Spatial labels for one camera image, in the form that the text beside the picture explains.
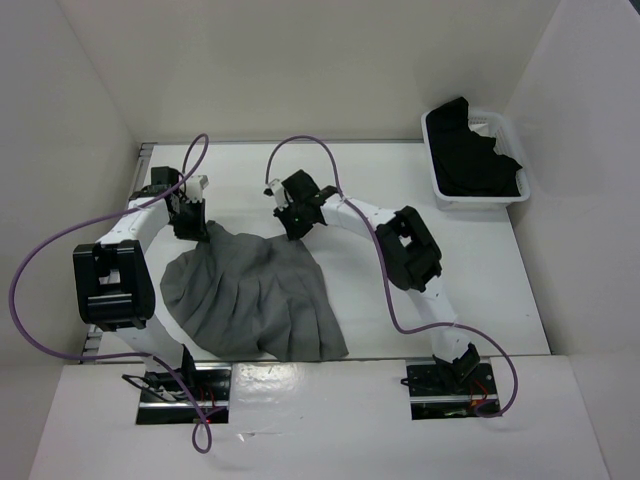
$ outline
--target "white table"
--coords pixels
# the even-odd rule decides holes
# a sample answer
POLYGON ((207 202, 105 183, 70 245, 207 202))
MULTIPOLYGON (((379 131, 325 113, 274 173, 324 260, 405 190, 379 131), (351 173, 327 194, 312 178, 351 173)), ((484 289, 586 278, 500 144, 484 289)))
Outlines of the white table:
MULTIPOLYGON (((142 365, 67 366, 30 478, 608 479, 567 358, 514 361, 520 396, 504 417, 422 421, 400 360, 236 364, 229 424, 212 425, 208 455, 191 425, 134 424, 139 392, 120 375, 142 365)), ((506 399, 509 369, 492 363, 506 399)))
MULTIPOLYGON (((274 144, 211 144, 199 174, 209 177, 206 216, 231 233, 263 237, 284 230, 272 216, 274 202, 263 195, 266 162, 274 144)), ((388 208, 411 205, 420 212, 443 254, 447 292, 460 319, 491 335, 513 355, 548 354, 549 347, 531 293, 506 210, 444 213, 435 206, 429 165, 421 143, 333 143, 345 192, 388 208)), ((181 168, 185 145, 158 145, 150 166, 181 168)), ((194 149, 191 165, 197 158, 194 149)), ((291 144, 274 161, 272 178, 307 171, 320 188, 334 184, 325 152, 313 144, 291 144)), ((147 172, 146 182, 150 180, 147 172)), ((316 226, 304 242, 321 265, 329 300, 352 359, 425 357, 431 354, 426 334, 400 335, 389 319, 380 267, 373 244, 347 231, 316 226)), ((158 295, 156 314, 167 330, 185 343, 196 360, 215 359, 197 347, 171 317, 161 298, 160 279, 168 262, 194 248, 164 228, 146 260, 158 295)), ((420 324, 404 292, 395 290, 398 318, 405 326, 420 324)), ((482 355, 497 352, 474 338, 482 355)), ((128 350, 105 334, 100 353, 128 350)))

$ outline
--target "cloth fold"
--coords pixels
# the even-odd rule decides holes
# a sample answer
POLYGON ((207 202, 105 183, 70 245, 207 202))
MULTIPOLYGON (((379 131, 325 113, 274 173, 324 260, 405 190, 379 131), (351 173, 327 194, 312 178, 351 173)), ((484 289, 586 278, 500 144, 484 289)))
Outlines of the cloth fold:
POLYGON ((207 230, 210 243, 170 262, 160 282, 167 309, 198 346, 229 360, 349 353, 322 270, 301 241, 233 235, 215 222, 207 230))

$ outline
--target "white basket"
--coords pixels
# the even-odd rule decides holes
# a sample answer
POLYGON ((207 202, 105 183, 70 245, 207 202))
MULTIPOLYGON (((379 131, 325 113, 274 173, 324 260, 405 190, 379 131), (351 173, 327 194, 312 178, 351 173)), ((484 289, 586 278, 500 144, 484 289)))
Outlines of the white basket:
POLYGON ((427 149, 429 163, 431 165, 431 184, 436 194, 436 204, 440 210, 498 210, 514 202, 524 202, 529 199, 531 191, 529 182, 524 172, 526 166, 524 150, 518 136, 511 123, 499 113, 485 112, 474 108, 469 109, 469 125, 486 123, 489 125, 489 136, 496 138, 496 153, 508 155, 523 168, 516 173, 516 184, 518 185, 519 197, 450 197, 440 191, 438 180, 436 179, 433 157, 431 156, 431 145, 429 143, 429 133, 427 131, 427 112, 422 115, 422 137, 427 149))

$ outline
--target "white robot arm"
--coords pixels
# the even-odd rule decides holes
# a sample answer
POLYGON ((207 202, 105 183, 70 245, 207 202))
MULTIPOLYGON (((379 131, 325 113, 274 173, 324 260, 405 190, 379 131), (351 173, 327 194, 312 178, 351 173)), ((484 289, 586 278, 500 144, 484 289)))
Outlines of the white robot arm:
MULTIPOLYGON (((151 185, 135 192, 128 208, 168 190, 180 175, 169 167, 152 168, 151 185)), ((166 225, 173 226, 178 238, 208 241, 202 198, 207 185, 206 176, 191 177, 183 191, 121 218, 96 243, 79 245, 73 253, 83 321, 114 332, 134 351, 157 355, 174 369, 192 367, 193 359, 154 314, 155 292, 144 254, 166 225)), ((151 357, 143 360, 148 371, 164 372, 151 357)))
MULTIPOLYGON (((371 240, 362 218, 345 202, 345 198, 348 199, 373 227, 389 280, 408 293, 421 319, 425 323, 457 322, 444 290, 440 249, 415 209, 383 209, 342 197, 332 186, 320 190, 303 170, 286 180, 271 181, 265 193, 274 196, 274 216, 280 219, 290 239, 302 238, 314 224, 321 223, 344 228, 371 240)), ((460 329, 435 329, 430 338, 437 361, 453 369, 464 369, 454 372, 454 378, 458 380, 466 377, 479 362, 475 347, 460 329)))

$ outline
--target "black cloth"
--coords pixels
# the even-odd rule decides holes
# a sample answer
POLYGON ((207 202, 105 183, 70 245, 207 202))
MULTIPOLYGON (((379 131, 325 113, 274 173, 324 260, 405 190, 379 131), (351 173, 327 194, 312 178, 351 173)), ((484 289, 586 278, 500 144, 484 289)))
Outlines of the black cloth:
POLYGON ((469 130, 469 103, 464 97, 427 115, 429 145, 440 191, 452 197, 517 197, 513 158, 494 151, 495 138, 469 130))

